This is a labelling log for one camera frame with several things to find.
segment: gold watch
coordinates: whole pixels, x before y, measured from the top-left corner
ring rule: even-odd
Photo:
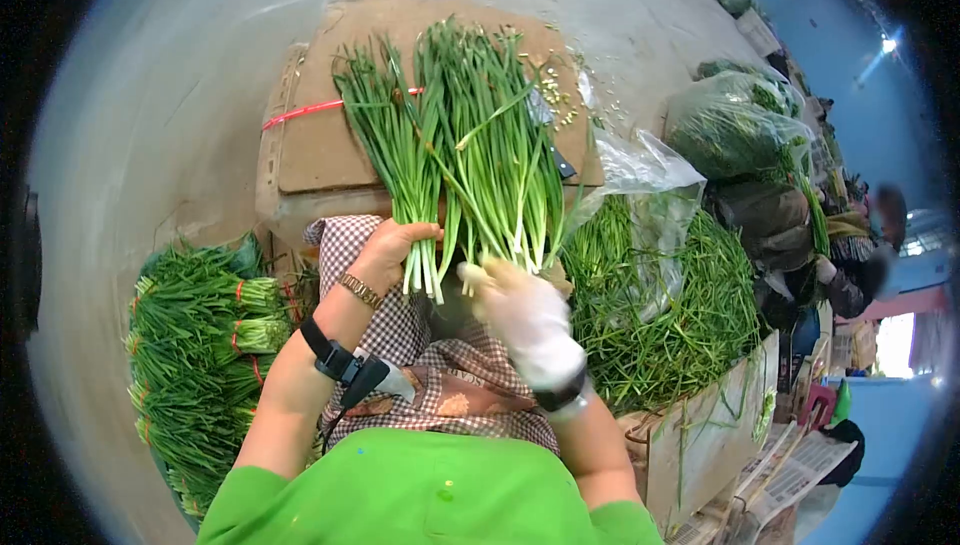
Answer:
[[[380,305],[383,303],[383,297],[376,294],[372,288],[363,284],[356,276],[344,272],[340,275],[337,282],[356,295],[357,299],[360,299],[373,308],[374,311],[380,309]]]

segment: green shirt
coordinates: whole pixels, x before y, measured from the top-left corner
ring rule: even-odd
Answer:
[[[646,508],[588,511],[556,455],[523,440],[370,428],[293,480],[232,470],[197,544],[661,543]]]

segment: clear plastic bag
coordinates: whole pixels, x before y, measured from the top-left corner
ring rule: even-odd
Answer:
[[[747,13],[747,10],[756,6],[755,0],[717,0],[728,14],[739,18]]]
[[[644,130],[626,141],[600,129],[593,131],[604,170],[604,186],[585,196],[571,217],[579,226],[600,209],[607,195],[623,194],[630,203],[633,247],[658,251],[640,256],[640,319],[650,321],[680,296],[684,274],[671,257],[687,241],[690,220],[700,208],[707,180],[680,155]]]
[[[663,139],[711,180],[775,169],[785,147],[799,163],[813,131],[755,102],[761,95],[768,104],[786,102],[778,92],[764,78],[734,71],[696,82],[670,97]]]
[[[736,62],[730,59],[714,59],[713,61],[703,62],[697,66],[697,79],[712,78],[724,71],[738,71],[743,74],[752,74],[766,78],[770,84],[776,86],[780,95],[784,99],[786,106],[786,115],[790,118],[798,119],[804,112],[806,100],[790,81],[783,74],[770,67],[752,66]]]

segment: newspaper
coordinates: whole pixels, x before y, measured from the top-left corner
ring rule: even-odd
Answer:
[[[707,545],[720,529],[718,514],[706,514],[698,511],[690,516],[686,524],[663,539],[665,545]]]
[[[749,483],[740,489],[739,498],[749,502],[749,506],[739,519],[732,543],[753,543],[762,527],[787,506],[802,499],[857,446],[856,442],[844,443],[820,431],[812,431],[773,475],[784,453],[802,430],[803,427],[792,423],[775,424],[770,429],[764,448],[744,468],[740,476],[749,479]],[[771,475],[773,478],[762,486]]]

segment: wristwatch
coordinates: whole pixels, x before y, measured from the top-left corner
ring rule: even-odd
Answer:
[[[340,283],[344,288],[356,295],[357,299],[360,299],[374,311],[380,309],[380,305],[383,304],[383,297],[376,294],[374,290],[352,274],[347,274],[344,272],[340,275],[340,278],[337,279],[337,282]]]
[[[590,392],[590,379],[587,376],[587,365],[584,363],[579,371],[566,383],[550,390],[535,390],[534,398],[547,415],[561,413],[567,415],[587,406],[587,397]]]
[[[317,356],[314,367],[344,386],[354,381],[362,362],[354,354],[340,346],[336,340],[330,340],[317,326],[312,315],[300,324],[300,333],[306,344]]]

